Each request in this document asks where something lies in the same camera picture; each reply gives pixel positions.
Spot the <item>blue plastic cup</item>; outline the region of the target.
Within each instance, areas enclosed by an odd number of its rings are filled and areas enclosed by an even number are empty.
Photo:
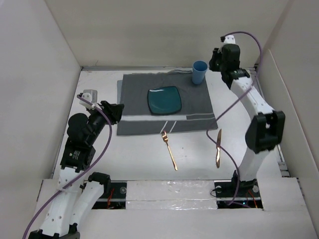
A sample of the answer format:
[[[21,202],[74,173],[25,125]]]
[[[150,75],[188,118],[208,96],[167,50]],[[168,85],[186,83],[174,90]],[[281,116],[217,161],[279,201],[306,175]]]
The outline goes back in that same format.
[[[204,80],[207,64],[204,61],[195,61],[192,66],[192,82],[196,85],[199,85]]]

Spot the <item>teal square plate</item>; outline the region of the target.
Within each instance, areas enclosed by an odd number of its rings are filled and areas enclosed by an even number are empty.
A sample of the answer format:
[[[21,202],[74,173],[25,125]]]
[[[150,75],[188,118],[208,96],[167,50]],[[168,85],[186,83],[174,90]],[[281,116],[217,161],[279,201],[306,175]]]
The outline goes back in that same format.
[[[173,115],[181,111],[180,93],[175,86],[148,90],[148,107],[153,115]]]

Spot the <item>grey cloth placemat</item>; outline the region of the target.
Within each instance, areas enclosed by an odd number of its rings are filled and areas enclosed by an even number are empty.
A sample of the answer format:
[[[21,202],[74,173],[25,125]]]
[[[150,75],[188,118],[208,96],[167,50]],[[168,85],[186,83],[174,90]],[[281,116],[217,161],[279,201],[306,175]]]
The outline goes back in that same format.
[[[191,71],[124,74],[117,90],[118,136],[218,129],[207,82],[194,84]]]

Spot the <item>copper fork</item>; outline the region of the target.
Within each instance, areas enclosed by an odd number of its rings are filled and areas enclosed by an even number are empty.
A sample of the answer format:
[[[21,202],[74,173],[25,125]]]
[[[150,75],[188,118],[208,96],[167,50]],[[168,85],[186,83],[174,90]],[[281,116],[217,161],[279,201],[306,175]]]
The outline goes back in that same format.
[[[174,157],[173,157],[173,155],[172,155],[170,146],[169,146],[169,144],[168,144],[168,136],[167,136],[167,133],[166,133],[165,131],[162,131],[162,132],[161,132],[161,136],[162,136],[162,139],[163,139],[163,141],[165,142],[165,144],[166,144],[166,146],[167,146],[167,149],[168,149],[168,151],[169,151],[169,154],[170,154],[170,157],[171,157],[171,160],[172,160],[172,163],[173,163],[173,167],[174,167],[175,171],[177,171],[177,170],[178,170],[178,167],[177,167],[177,164],[176,164],[176,162],[175,162],[175,160],[174,160]]]

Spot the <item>copper knife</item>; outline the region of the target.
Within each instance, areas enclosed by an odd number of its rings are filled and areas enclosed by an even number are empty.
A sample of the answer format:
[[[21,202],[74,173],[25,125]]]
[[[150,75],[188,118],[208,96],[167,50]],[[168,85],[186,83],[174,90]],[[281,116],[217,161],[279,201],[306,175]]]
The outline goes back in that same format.
[[[222,129],[219,130],[218,135],[217,135],[217,141],[216,141],[215,163],[216,163],[217,168],[220,167],[221,135],[222,135]]]

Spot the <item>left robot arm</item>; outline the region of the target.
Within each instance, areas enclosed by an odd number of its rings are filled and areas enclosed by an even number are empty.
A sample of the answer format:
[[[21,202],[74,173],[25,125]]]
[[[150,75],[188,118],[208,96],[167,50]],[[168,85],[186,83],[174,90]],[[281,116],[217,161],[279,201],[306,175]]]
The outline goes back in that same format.
[[[107,101],[94,104],[83,98],[80,101],[90,115],[77,113],[70,117],[56,192],[32,218],[35,221],[43,209],[49,207],[40,228],[32,232],[26,229],[23,238],[80,238],[79,228],[96,201],[111,193],[108,174],[93,172],[87,182],[83,177],[98,162],[93,160],[94,142],[104,126],[112,126],[121,120],[124,105]]]

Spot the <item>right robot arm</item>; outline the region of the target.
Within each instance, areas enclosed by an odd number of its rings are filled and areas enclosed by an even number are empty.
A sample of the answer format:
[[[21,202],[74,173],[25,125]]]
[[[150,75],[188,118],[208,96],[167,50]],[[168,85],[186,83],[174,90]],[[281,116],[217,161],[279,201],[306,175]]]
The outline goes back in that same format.
[[[282,141],[286,118],[260,95],[248,71],[240,68],[239,58],[239,46],[226,43],[214,48],[209,61],[209,69],[221,73],[222,81],[238,97],[251,120],[245,134],[247,149],[230,184],[230,190],[236,196],[242,196],[256,183],[263,160]]]

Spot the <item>silver foil tape strip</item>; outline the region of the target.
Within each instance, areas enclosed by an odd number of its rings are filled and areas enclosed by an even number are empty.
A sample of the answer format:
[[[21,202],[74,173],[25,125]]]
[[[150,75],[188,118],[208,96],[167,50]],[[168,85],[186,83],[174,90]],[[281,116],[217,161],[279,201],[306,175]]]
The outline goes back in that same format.
[[[127,210],[216,210],[212,180],[146,180],[127,183]]]

